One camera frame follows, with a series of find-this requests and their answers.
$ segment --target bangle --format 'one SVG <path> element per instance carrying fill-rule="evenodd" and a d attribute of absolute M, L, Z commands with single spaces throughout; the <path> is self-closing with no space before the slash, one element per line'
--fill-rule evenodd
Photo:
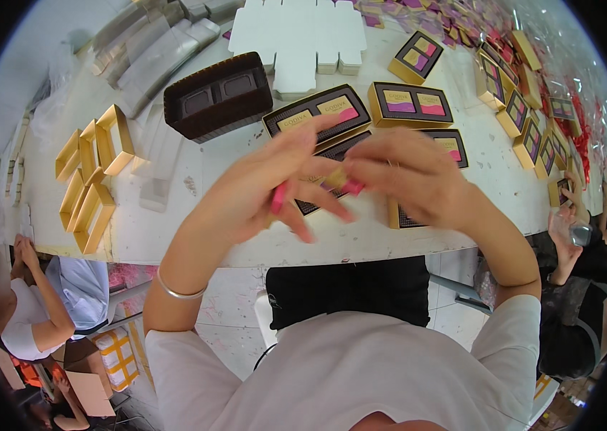
<path fill-rule="evenodd" d="M 162 286 L 162 289 L 165 289 L 165 292 L 168 293 L 168 295 L 177 298 L 177 299 L 182 299 L 182 300 L 188 300 L 188 299 L 198 299 L 200 297 L 203 296 L 203 294 L 205 293 L 205 289 L 208 288 L 208 286 L 206 285 L 203 289 L 201 289 L 200 292 L 196 292 L 192 295 L 183 295 L 181 293 L 176 293 L 174 290 L 170 289 L 167 287 L 167 285 L 165 284 L 164 281 L 162 281 L 162 277 L 160 276 L 160 268 L 157 268 L 157 273 L 155 275 L 155 277 L 157 278 L 157 282 L 160 283 L 160 285 Z"/>

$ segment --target plastic wrap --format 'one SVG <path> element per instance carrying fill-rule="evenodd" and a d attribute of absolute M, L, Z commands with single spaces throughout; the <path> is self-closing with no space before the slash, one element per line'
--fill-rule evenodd
<path fill-rule="evenodd" d="M 80 64 L 72 53 L 71 45 L 60 43 L 48 65 L 49 93 L 35 106 L 30 127 L 36 138 L 44 145 L 55 144 L 51 140 L 52 132 L 58 125 L 69 97 L 72 78 L 78 72 Z"/>

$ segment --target white shirt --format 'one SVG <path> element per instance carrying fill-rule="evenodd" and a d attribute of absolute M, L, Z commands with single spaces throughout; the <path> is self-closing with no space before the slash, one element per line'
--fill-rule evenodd
<path fill-rule="evenodd" d="M 23 279 L 12 280 L 11 289 L 16 294 L 17 302 L 14 315 L 1 333 L 4 346 L 9 353 L 24 361 L 36 361 L 48 357 L 61 344 L 44 352 L 39 351 L 35 345 L 32 326 L 50 319 L 40 290 L 37 286 L 27 285 Z"/>
<path fill-rule="evenodd" d="M 523 430 L 532 413 L 540 302 L 508 299 L 471 353 L 439 332 L 360 312 L 287 328 L 243 383 L 193 332 L 145 348 L 165 429 L 346 431 L 383 412 L 449 431 Z"/>

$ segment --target tiled floor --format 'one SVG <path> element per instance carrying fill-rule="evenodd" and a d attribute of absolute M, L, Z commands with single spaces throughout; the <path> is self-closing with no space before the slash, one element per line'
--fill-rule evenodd
<path fill-rule="evenodd" d="M 457 250 L 426 257 L 428 271 L 472 285 L 477 268 L 476 249 Z M 196 331 L 214 350 L 227 367 L 241 379 L 250 375 L 253 366 L 265 349 L 253 311 L 256 293 L 265 286 L 267 268 L 221 268 L 215 272 L 205 292 L 198 316 Z M 485 323 L 482 312 L 454 302 L 454 291 L 430 283 L 428 287 L 428 328 L 449 335 L 465 349 L 471 345 Z M 142 322 L 136 329 L 143 333 Z M 125 412 L 134 419 L 139 429 L 162 430 L 157 398 L 148 377 L 142 373 L 124 391 L 131 396 L 125 403 Z"/>

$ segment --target woman's left hand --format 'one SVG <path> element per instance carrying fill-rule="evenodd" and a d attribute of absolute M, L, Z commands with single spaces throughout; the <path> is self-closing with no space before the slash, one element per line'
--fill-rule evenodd
<path fill-rule="evenodd" d="M 337 115 L 315 116 L 242 157 L 217 179 L 186 222 L 221 235 L 230 244 L 242 243 L 267 228 L 273 189 L 282 183 L 287 190 L 276 218 L 302 241 L 315 239 L 293 204 L 294 198 L 314 203 L 347 223 L 353 221 L 353 215 L 331 193 L 308 181 L 340 166 L 337 161 L 312 156 L 317 133 L 338 123 Z"/>

